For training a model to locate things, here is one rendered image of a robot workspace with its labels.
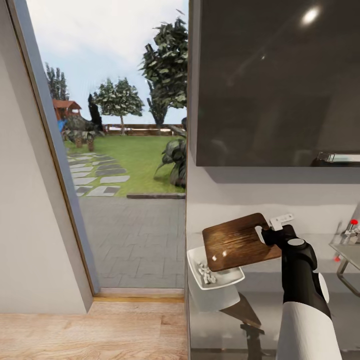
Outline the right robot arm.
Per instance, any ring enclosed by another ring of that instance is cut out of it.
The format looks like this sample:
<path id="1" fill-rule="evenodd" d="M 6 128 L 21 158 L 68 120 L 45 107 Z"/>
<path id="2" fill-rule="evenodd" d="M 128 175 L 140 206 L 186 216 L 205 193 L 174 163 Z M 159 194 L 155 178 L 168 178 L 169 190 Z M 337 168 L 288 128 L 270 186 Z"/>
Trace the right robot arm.
<path id="1" fill-rule="evenodd" d="M 262 230 L 267 246 L 281 249 L 284 290 L 282 320 L 275 360 L 342 360 L 328 307 L 329 292 L 323 275 L 314 273 L 314 248 L 296 236 L 293 213 L 273 217 L 270 230 Z"/>

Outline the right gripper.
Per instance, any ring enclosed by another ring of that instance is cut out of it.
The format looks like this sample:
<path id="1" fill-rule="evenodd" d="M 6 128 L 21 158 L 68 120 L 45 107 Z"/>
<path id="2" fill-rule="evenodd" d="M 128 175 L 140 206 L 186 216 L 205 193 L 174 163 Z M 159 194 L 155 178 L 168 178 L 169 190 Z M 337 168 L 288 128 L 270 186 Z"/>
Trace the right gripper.
<path id="1" fill-rule="evenodd" d="M 281 230 L 270 229 L 270 230 L 266 230 L 266 231 L 265 230 L 261 231 L 261 235 L 263 236 L 264 243 L 267 246 L 277 245 L 279 247 L 279 245 L 277 244 L 277 241 L 278 241 L 279 237 L 284 234 L 296 236 L 294 228 L 290 224 L 284 225 Z"/>

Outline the cutting board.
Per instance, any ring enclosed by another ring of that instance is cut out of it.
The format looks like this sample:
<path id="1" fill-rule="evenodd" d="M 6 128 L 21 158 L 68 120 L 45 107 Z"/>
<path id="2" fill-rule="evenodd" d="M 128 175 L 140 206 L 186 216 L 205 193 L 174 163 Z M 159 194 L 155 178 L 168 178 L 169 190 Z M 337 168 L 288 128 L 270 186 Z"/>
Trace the cutting board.
<path id="1" fill-rule="evenodd" d="M 218 272 L 281 258 L 282 249 L 261 242 L 256 226 L 271 230 L 264 215 L 258 212 L 204 229 L 208 269 Z"/>

